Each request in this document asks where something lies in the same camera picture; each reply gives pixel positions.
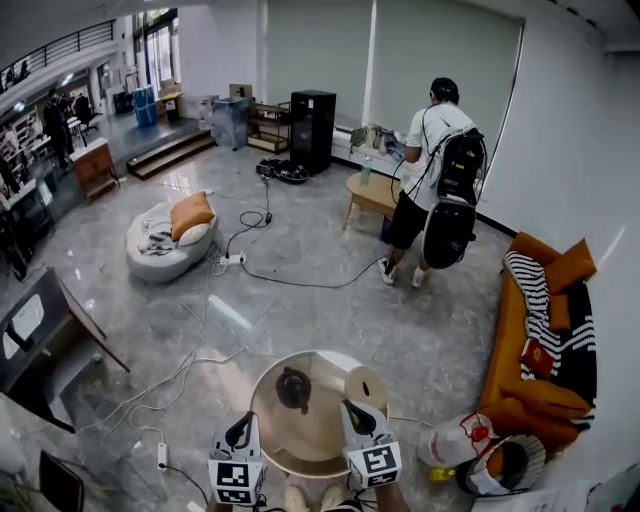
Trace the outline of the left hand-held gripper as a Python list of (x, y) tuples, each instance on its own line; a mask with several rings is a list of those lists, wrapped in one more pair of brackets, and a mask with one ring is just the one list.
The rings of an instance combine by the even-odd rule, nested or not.
[(217, 503), (259, 503), (266, 466), (257, 415), (235, 415), (216, 427), (207, 467)]

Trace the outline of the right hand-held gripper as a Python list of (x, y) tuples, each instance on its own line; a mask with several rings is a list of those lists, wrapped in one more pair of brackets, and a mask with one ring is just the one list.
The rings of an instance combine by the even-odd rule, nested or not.
[(399, 442), (378, 409), (345, 399), (341, 404), (344, 458), (363, 489), (394, 483), (402, 472)]

